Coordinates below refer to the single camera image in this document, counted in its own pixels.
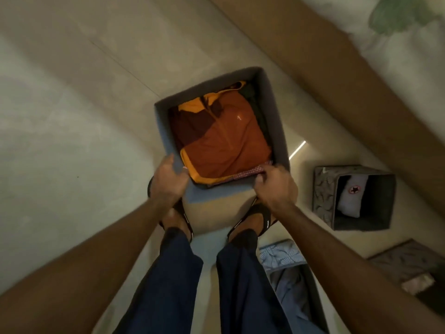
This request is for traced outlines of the black left sandal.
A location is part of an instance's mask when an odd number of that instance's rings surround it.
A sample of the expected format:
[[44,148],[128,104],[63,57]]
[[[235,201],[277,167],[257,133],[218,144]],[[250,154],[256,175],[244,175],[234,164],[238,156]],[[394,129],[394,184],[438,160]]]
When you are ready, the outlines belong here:
[[[153,182],[153,177],[150,179],[148,187],[147,187],[147,196],[148,196],[149,199],[150,199],[150,194],[151,194],[152,182]],[[190,236],[188,237],[189,238],[189,243],[191,243],[193,241],[193,238],[194,238],[194,231],[193,231],[192,225],[190,224],[189,219],[188,219],[188,217],[186,215],[185,208],[183,206],[183,202],[182,202],[181,198],[178,200],[178,202],[175,203],[175,205],[173,206],[173,209],[177,213],[179,213],[182,216],[182,218],[185,220],[186,226],[188,228],[188,232],[190,234]]]

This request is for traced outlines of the grey fabric storage box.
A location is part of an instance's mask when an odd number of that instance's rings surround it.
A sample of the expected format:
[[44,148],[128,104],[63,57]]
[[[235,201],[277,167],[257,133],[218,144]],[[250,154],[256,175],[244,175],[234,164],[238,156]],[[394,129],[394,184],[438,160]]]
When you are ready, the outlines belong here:
[[[154,104],[155,116],[165,151],[173,153],[175,169],[181,169],[184,164],[176,148],[175,140],[170,129],[168,110],[184,102],[195,99],[207,93],[218,92],[238,81],[251,82],[258,93],[259,107],[262,110],[272,140],[274,160],[272,164],[281,164],[287,170],[290,168],[286,138],[283,131],[279,110],[277,109],[274,93],[266,72],[261,67],[247,67],[206,80],[188,89],[169,95]],[[187,203],[203,203],[220,198],[229,197],[251,190],[257,175],[232,181],[226,184],[207,187],[195,184],[189,180],[184,199]]]

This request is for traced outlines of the black sandal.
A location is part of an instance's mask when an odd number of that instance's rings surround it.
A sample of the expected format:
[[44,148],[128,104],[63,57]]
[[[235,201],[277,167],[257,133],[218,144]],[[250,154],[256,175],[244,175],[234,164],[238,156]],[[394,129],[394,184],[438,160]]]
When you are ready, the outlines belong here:
[[[148,196],[149,199],[150,199],[150,194],[151,194],[152,182],[153,182],[153,177],[150,179],[148,187],[147,187],[147,196]],[[188,232],[190,234],[190,236],[188,237],[189,238],[189,243],[191,243],[193,241],[193,238],[194,238],[194,231],[193,231],[192,225],[190,224],[189,219],[188,219],[188,217],[186,215],[185,208],[183,206],[183,202],[182,202],[181,198],[178,200],[178,202],[175,203],[175,205],[173,206],[173,209],[177,213],[179,213],[182,216],[182,218],[185,220],[186,226],[188,228]]]
[[226,242],[229,243],[241,232],[254,231],[257,237],[264,235],[278,219],[271,213],[270,209],[256,197],[245,215],[228,232]]

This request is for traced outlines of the white garment with round emblem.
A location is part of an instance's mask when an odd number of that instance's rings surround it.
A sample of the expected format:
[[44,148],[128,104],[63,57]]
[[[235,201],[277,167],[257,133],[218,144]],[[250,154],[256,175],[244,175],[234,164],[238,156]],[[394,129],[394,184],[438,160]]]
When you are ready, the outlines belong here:
[[347,217],[358,219],[368,180],[367,174],[352,174],[340,194],[337,210]]

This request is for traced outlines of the light blue cloth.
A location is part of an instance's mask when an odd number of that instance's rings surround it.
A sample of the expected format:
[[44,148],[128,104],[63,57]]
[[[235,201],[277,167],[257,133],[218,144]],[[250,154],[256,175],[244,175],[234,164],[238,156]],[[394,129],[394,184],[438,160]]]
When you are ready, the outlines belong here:
[[328,334],[309,265],[273,271],[269,280],[289,323],[291,334]]

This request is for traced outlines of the blue shell-patterned storage box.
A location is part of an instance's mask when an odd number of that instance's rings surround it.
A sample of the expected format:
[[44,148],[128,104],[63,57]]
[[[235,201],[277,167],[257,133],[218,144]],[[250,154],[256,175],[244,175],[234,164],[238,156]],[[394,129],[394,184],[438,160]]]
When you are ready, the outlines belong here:
[[276,270],[289,268],[301,264],[307,264],[306,259],[303,257],[301,251],[296,246],[295,242],[291,239],[278,241],[276,243],[259,248],[259,261],[262,264],[268,279],[269,275]]

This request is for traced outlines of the white bedsheet with green print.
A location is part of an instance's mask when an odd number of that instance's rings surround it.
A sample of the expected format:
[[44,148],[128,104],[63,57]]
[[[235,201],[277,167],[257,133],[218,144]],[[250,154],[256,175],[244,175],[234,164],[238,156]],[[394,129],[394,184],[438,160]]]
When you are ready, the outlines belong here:
[[445,144],[445,0],[303,0]]

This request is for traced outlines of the person's left hand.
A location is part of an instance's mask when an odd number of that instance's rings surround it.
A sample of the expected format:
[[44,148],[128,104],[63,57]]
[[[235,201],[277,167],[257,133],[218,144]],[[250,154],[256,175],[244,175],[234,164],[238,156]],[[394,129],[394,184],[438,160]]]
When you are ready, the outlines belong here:
[[175,187],[174,154],[167,155],[158,165],[153,174],[150,197],[158,200],[167,209],[173,208],[176,202],[184,195],[186,187]]

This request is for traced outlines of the dark grey patterned storage box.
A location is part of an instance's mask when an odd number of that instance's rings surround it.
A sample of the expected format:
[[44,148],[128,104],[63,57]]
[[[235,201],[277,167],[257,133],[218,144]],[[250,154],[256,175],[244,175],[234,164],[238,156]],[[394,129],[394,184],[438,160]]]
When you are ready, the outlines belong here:
[[430,273],[436,283],[414,297],[445,319],[444,257],[411,239],[369,257],[368,261],[400,287],[418,275]]

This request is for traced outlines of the person's left forearm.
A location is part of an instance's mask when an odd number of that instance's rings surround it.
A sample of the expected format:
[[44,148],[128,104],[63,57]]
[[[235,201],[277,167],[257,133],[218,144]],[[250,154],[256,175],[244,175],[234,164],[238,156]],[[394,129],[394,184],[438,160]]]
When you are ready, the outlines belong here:
[[151,198],[0,296],[0,334],[90,334],[158,222],[173,207]]

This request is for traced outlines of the dark blue trousers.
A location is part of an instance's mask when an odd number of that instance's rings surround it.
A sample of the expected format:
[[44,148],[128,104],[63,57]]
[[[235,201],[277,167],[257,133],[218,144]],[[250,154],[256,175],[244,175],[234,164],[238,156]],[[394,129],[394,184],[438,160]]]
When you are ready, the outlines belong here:
[[[257,234],[248,229],[217,255],[221,334],[292,334],[256,257],[257,245]],[[167,230],[113,334],[190,334],[202,268],[185,233]]]

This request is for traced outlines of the person's right hand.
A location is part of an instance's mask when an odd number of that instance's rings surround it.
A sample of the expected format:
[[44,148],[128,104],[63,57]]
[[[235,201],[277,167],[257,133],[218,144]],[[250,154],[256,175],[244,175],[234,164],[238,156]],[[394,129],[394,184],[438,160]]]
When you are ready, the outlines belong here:
[[298,187],[289,171],[284,166],[281,178],[272,182],[254,183],[254,191],[259,199],[278,218],[295,207],[298,198]]

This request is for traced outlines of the person's right forearm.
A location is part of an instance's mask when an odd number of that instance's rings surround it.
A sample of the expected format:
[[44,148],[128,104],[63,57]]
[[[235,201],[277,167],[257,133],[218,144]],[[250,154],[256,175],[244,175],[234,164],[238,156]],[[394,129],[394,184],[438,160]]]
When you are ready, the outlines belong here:
[[293,203],[270,208],[352,334],[445,334],[445,320],[389,281]]

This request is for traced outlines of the grey leaf-patterned storage box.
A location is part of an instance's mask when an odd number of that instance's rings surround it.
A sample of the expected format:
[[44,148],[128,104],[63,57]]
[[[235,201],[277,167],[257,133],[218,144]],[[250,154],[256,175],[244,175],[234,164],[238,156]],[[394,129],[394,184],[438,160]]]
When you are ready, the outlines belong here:
[[[360,217],[337,210],[340,194],[352,174],[367,174]],[[397,181],[392,173],[361,165],[314,168],[313,212],[334,231],[381,231],[390,228]]]

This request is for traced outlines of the pale pink cloth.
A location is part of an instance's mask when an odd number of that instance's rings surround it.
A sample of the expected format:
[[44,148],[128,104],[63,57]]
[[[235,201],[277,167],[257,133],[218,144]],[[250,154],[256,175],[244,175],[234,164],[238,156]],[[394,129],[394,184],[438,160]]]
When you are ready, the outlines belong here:
[[435,283],[436,280],[430,273],[423,273],[402,283],[401,287],[405,292],[416,296],[417,294],[426,291]]

